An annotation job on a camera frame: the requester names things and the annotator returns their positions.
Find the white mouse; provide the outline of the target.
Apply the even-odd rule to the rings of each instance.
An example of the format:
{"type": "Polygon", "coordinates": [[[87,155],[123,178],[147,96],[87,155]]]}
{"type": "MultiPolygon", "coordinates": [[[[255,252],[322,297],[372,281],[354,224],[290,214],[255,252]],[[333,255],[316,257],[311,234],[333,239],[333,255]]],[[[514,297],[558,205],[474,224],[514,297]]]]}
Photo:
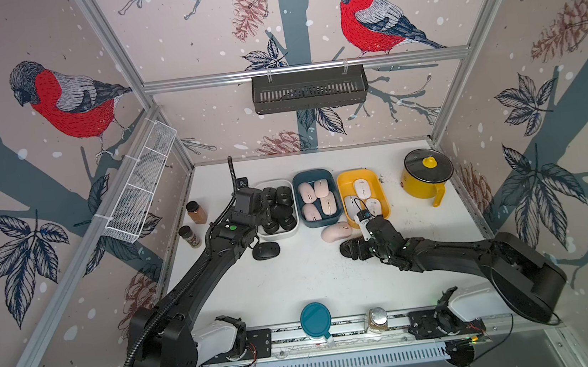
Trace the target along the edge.
{"type": "Polygon", "coordinates": [[[347,216],[351,221],[358,223],[358,214],[361,211],[357,196],[350,195],[344,198],[344,206],[347,216]]]}
{"type": "Polygon", "coordinates": [[[356,196],[358,198],[365,201],[366,199],[372,197],[371,185],[369,184],[369,182],[366,179],[360,178],[360,179],[354,180],[353,186],[354,186],[356,196]]]}
{"type": "Polygon", "coordinates": [[[368,198],[365,200],[365,205],[372,216],[381,216],[383,208],[379,199],[368,198]]]}

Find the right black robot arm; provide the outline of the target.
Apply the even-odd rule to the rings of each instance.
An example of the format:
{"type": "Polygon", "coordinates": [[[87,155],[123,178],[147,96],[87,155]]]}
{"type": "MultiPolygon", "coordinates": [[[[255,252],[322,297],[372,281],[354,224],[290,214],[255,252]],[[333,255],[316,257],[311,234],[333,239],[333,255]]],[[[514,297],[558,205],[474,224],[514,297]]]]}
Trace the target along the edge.
{"type": "Polygon", "coordinates": [[[367,240],[352,238],[340,245],[343,257],[377,257],[403,272],[440,270],[480,276],[515,314],[538,324],[552,324],[566,274],[515,235],[503,232],[476,242],[405,238],[381,216],[369,221],[366,229],[371,236],[367,240]]]}

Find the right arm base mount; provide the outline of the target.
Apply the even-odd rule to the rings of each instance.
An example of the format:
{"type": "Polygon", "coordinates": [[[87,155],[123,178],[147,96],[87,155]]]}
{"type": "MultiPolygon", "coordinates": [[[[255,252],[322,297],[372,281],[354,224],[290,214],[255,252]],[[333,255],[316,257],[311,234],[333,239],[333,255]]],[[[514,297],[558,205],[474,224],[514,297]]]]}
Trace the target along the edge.
{"type": "Polygon", "coordinates": [[[450,298],[457,291],[452,287],[443,292],[434,307],[408,313],[410,326],[408,333],[417,340],[430,340],[453,335],[477,335],[486,332],[486,326],[481,319],[464,321],[450,310],[450,298]]]}

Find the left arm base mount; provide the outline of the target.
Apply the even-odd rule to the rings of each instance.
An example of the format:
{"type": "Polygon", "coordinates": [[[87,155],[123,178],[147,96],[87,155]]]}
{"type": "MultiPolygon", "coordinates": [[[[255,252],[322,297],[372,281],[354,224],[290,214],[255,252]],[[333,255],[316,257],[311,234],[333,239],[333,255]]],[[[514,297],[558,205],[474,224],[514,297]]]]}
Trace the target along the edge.
{"type": "Polygon", "coordinates": [[[192,332],[198,349],[198,365],[269,358],[272,354],[270,329],[252,329],[240,318],[220,316],[213,323],[192,332]]]}

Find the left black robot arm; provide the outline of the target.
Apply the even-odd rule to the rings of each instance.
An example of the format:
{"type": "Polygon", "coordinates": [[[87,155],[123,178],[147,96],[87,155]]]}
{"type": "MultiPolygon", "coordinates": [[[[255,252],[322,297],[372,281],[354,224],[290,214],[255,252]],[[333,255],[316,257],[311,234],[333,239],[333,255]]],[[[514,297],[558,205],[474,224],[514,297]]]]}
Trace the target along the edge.
{"type": "Polygon", "coordinates": [[[205,248],[172,291],[149,308],[140,308],[130,321],[129,349],[123,367],[198,367],[199,350],[191,332],[201,308],[251,243],[260,226],[270,222],[270,209],[259,189],[237,178],[227,159],[232,197],[209,226],[205,248]]]}

